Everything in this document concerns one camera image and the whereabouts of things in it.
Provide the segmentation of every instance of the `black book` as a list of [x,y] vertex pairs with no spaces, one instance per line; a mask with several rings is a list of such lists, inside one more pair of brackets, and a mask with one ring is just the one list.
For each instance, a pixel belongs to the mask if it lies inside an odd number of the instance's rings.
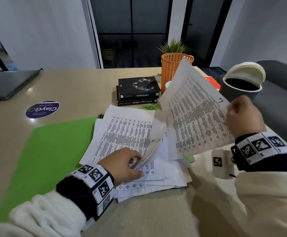
[[154,98],[144,98],[144,99],[119,99],[119,94],[118,94],[118,86],[116,86],[116,91],[117,91],[117,105],[118,106],[125,106],[125,105],[140,105],[140,104],[154,104],[159,102],[158,97]]
[[154,76],[118,79],[119,99],[158,98],[161,89]]

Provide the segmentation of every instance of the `couch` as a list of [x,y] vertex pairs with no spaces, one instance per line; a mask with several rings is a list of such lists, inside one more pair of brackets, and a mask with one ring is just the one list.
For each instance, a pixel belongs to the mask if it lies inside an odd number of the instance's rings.
[[[268,127],[287,142],[287,64],[275,60],[257,63],[264,68],[266,79],[253,103]],[[223,76],[218,77],[218,83],[221,84]]]

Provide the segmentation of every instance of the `red book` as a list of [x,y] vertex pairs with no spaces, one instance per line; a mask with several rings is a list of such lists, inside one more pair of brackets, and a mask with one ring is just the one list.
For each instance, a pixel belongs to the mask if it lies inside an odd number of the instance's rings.
[[204,76],[206,80],[208,80],[215,88],[217,91],[220,89],[220,84],[216,82],[216,80],[212,76]]

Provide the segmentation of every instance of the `hand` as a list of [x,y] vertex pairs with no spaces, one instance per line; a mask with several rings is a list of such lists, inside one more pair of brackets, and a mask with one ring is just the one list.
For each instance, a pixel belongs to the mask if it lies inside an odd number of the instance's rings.
[[235,138],[266,131],[261,112],[247,96],[240,96],[230,103],[226,123]]
[[133,170],[129,168],[129,164],[134,162],[134,158],[141,159],[141,155],[128,147],[114,151],[101,159],[97,164],[108,170],[115,179],[115,185],[128,183],[130,181],[140,179],[144,176],[141,170]]

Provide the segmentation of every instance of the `desk surface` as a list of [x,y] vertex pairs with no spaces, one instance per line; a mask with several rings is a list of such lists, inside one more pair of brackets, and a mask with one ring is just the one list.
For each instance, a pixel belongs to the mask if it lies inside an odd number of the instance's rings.
[[[43,71],[10,100],[0,102],[0,202],[32,129],[104,113],[116,102],[119,78],[160,73],[160,67]],[[25,117],[31,105],[45,100],[58,101],[59,110],[41,119]],[[83,236],[197,236],[197,225],[201,236],[245,235],[246,211],[236,197],[234,180],[215,179],[211,171],[210,151],[197,155],[187,188],[113,203]]]

